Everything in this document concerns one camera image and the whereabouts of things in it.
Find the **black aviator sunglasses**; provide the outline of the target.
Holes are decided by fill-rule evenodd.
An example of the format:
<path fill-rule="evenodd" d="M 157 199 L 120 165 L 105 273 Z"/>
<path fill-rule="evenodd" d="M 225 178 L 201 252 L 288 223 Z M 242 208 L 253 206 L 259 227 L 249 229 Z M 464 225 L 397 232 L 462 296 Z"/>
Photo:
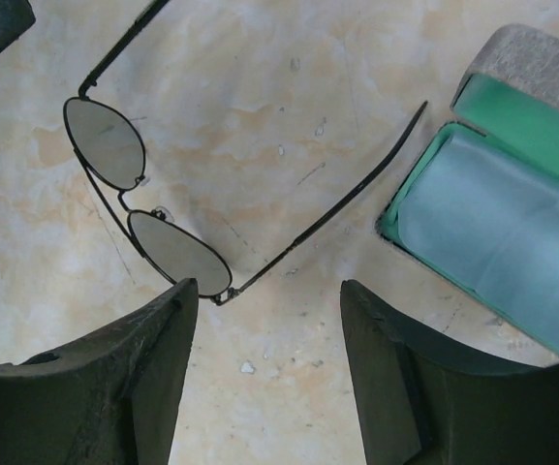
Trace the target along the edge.
<path fill-rule="evenodd" d="M 149 2 L 87 75 L 77 95 L 67 99 L 63 105 L 69 141 L 94 191 L 99 192 L 100 186 L 106 184 L 116 191 L 120 200 L 145 181 L 146 148 L 140 132 L 129 118 L 115 108 L 90 99 L 87 93 L 90 88 L 97 86 L 102 74 L 166 5 L 164 1 Z M 233 286 L 233 273 L 224 258 L 207 243 L 168 221 L 165 210 L 127 208 L 126 219 L 118 220 L 116 224 L 140 256 L 163 278 L 174 285 L 194 278 L 198 283 L 200 298 L 222 306 L 258 282 L 372 184 L 400 152 L 426 108 L 426 104 L 419 106 L 392 149 L 370 173 L 238 288 Z"/>

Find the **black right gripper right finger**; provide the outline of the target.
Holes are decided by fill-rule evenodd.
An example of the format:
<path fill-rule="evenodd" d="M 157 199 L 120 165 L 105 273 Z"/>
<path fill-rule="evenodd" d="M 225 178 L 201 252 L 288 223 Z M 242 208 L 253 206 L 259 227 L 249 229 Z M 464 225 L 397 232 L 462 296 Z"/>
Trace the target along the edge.
<path fill-rule="evenodd" d="M 340 309 L 368 463 L 559 464 L 559 363 L 477 350 L 355 280 Z"/>

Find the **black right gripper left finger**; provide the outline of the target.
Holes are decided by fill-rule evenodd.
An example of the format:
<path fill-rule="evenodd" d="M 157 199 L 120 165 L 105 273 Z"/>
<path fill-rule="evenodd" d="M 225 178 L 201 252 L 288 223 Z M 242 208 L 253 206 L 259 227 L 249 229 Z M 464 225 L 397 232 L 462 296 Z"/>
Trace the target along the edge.
<path fill-rule="evenodd" d="M 198 320 L 185 279 L 21 364 L 0 364 L 0 464 L 166 464 Z"/>

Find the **light blue cleaning cloth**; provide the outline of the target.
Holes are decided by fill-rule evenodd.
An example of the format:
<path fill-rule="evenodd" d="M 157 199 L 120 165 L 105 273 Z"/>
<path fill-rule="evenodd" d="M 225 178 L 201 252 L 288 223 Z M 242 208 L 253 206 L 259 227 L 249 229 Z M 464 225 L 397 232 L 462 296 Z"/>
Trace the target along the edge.
<path fill-rule="evenodd" d="M 559 354 L 559 181 L 454 133 L 397 207 L 405 249 Z"/>

